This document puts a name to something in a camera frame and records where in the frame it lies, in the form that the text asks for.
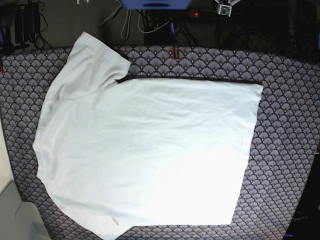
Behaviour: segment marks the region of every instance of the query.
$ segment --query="red clip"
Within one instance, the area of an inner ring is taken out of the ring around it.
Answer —
[[[179,47],[173,47],[172,48],[172,58],[175,61],[179,61],[180,60],[180,53],[179,53]]]

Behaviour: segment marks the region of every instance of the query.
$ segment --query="scalloped pattern fabric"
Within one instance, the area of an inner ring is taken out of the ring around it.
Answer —
[[[202,47],[181,47],[179,61],[172,60],[169,46],[117,46],[115,50],[132,62],[129,74],[135,78],[252,81],[264,87],[232,224],[133,227],[118,239],[281,240],[320,140],[320,66],[275,55]],[[37,206],[51,238],[98,240],[57,208],[36,177],[32,144],[41,107],[70,51],[57,48],[2,58],[2,127],[21,198]]]

